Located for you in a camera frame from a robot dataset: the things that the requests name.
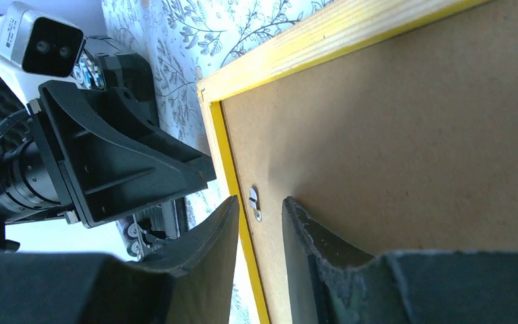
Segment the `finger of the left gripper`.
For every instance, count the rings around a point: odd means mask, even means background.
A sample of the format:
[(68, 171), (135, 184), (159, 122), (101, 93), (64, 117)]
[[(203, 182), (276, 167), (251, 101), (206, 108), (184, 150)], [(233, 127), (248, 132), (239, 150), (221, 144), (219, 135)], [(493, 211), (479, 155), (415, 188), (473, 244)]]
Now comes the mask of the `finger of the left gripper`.
[(89, 36), (82, 51), (82, 88), (127, 88), (140, 111), (158, 126), (159, 115), (150, 64), (137, 52), (108, 36)]

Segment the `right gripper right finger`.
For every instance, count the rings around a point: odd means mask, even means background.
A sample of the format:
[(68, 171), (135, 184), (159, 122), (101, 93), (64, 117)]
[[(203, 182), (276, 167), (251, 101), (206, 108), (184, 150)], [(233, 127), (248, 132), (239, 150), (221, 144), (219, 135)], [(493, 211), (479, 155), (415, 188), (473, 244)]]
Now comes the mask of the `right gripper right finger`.
[(372, 256), (282, 203), (294, 323), (518, 323), (518, 251)]

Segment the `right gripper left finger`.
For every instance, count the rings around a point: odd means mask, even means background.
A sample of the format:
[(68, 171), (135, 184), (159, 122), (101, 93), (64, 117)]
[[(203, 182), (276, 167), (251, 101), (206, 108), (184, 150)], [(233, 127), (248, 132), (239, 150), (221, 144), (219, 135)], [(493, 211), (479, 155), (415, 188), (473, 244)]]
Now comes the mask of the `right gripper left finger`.
[(227, 323), (238, 226), (230, 196), (139, 262), (0, 252), (0, 323)]

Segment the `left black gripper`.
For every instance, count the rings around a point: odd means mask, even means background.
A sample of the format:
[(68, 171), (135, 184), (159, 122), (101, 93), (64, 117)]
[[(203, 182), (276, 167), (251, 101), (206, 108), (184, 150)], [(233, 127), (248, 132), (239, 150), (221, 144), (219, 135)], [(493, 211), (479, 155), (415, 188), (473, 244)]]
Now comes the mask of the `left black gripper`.
[(5, 227), (76, 213), (92, 228), (206, 189), (212, 159), (152, 123), (126, 88), (51, 80), (30, 114), (0, 121), (0, 250)]

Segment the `black poker chip case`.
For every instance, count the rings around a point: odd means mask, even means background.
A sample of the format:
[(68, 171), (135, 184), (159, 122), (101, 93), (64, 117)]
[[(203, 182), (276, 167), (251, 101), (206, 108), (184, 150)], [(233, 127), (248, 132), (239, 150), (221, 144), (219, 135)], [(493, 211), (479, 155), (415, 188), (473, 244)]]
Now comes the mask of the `black poker chip case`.
[[(0, 121), (20, 109), (0, 78)], [(20, 252), (104, 252), (136, 260), (188, 229), (185, 200), (180, 198), (92, 229), (48, 219), (19, 221), (8, 225), (5, 233), (20, 243)]]

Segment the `floral patterned table mat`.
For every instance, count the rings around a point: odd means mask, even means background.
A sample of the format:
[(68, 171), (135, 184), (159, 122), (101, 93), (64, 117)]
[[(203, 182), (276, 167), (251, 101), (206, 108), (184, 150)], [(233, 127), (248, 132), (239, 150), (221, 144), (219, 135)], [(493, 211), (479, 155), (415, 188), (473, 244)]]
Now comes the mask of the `floral patterned table mat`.
[(108, 34), (152, 68), (160, 127), (210, 148), (197, 83), (323, 8), (325, 1), (103, 1)]

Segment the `yellow wooden picture frame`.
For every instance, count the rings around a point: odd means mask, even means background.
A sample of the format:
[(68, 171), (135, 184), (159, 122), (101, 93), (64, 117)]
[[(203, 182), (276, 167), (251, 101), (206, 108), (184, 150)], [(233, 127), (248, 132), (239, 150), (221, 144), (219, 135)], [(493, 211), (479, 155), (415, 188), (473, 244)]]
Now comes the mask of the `yellow wooden picture frame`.
[(261, 323), (289, 323), (281, 203), (329, 203), (340, 234), (399, 230), (409, 188), (393, 126), (372, 129), (393, 73), (376, 44), (477, 1), (335, 1), (198, 84), (221, 192), (239, 196), (239, 237)]

